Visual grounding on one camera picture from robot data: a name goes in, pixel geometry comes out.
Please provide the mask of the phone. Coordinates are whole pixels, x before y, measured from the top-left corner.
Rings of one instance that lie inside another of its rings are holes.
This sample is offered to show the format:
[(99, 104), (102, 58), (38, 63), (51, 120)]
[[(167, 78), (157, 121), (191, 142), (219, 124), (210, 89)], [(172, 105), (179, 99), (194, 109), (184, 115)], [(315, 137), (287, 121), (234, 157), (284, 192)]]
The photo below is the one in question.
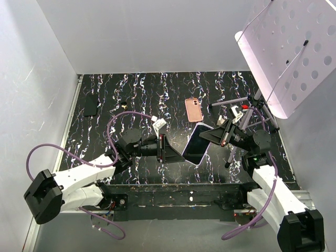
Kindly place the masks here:
[(210, 145), (210, 141), (201, 138), (199, 135), (205, 131), (213, 129), (212, 127), (199, 122), (196, 124), (183, 152), (182, 157), (186, 162), (194, 165), (200, 165)]

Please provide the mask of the pink phone case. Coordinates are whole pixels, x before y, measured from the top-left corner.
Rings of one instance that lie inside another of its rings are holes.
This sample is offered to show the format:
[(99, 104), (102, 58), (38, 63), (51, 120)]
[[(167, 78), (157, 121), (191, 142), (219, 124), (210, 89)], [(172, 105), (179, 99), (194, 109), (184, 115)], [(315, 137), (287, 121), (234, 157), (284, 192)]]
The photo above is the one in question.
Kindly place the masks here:
[(189, 122), (201, 122), (203, 115), (197, 98), (185, 99), (186, 114)]

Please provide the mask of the black smartphone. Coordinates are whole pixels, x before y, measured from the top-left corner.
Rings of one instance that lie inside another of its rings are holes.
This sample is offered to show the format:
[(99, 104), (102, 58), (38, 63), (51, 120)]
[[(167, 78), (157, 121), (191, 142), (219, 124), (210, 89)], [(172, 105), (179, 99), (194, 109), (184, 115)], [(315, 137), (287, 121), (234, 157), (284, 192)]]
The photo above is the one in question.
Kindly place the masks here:
[(85, 117), (95, 116), (98, 110), (98, 95), (96, 93), (90, 93), (86, 95), (85, 109), (83, 115)]

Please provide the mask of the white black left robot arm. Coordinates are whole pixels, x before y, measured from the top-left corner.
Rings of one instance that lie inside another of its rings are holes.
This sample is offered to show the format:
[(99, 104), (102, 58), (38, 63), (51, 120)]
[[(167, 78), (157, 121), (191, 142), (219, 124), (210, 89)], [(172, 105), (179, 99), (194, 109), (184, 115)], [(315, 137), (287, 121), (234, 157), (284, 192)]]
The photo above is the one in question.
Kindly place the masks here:
[(174, 149), (165, 134), (142, 139), (139, 129), (128, 129), (109, 150), (98, 158), (72, 169), (39, 172), (24, 194), (37, 224), (53, 220), (59, 213), (83, 206), (108, 209), (117, 202), (102, 180), (119, 174), (132, 165), (132, 158), (154, 156), (164, 164), (185, 159)]

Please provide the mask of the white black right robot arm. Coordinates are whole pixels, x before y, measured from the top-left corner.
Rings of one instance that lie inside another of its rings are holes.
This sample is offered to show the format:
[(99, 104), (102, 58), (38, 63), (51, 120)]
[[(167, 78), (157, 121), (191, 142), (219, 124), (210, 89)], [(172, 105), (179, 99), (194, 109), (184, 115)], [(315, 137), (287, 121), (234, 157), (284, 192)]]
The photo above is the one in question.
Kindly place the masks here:
[(245, 150), (241, 162), (254, 181), (254, 185), (238, 194), (237, 201), (242, 208), (253, 207), (257, 215), (248, 224), (224, 234), (223, 240), (233, 238), (263, 218), (275, 231), (281, 251), (325, 250), (323, 216), (317, 209), (309, 209), (279, 177), (269, 153), (271, 136), (267, 131), (248, 135), (228, 119), (200, 133), (200, 137), (216, 145), (229, 143)]

